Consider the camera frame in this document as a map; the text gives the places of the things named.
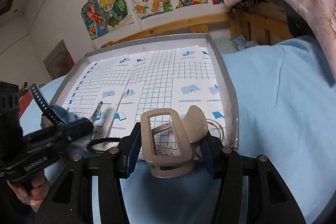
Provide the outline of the person's left hand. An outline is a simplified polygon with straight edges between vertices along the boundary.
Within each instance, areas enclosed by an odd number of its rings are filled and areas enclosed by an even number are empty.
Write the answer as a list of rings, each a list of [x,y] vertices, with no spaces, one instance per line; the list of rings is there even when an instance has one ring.
[[[25,205],[30,205],[34,210],[38,210],[47,196],[51,184],[45,176],[45,171],[41,170],[36,173],[31,185],[33,188],[28,192],[21,184],[10,182],[7,180],[7,184],[14,191],[19,201]]]

